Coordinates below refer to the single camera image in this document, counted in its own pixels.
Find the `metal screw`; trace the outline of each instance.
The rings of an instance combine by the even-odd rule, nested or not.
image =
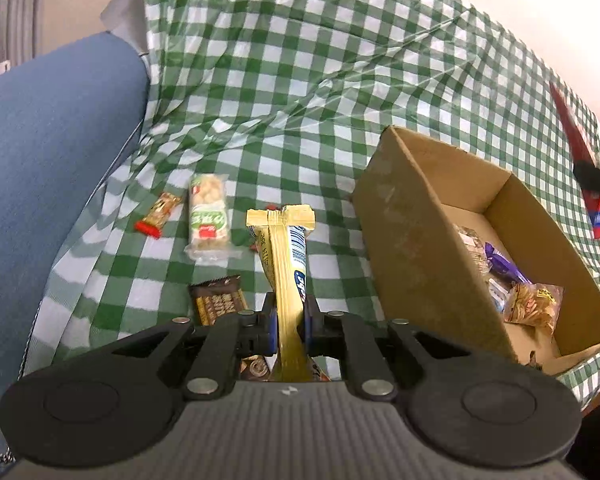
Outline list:
[[[394,386],[382,379],[369,379],[362,383],[362,390],[369,395],[384,396],[389,395],[394,390]]]
[[[208,377],[196,377],[187,383],[187,390],[192,394],[208,395],[218,389],[218,383]]]

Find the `open cardboard box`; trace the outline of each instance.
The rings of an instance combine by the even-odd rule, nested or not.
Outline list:
[[[600,351],[600,291],[558,224],[511,172],[390,126],[353,204],[387,318],[407,318],[522,364],[535,350],[551,375]],[[502,321],[453,224],[474,229],[532,282],[564,287],[553,338]]]

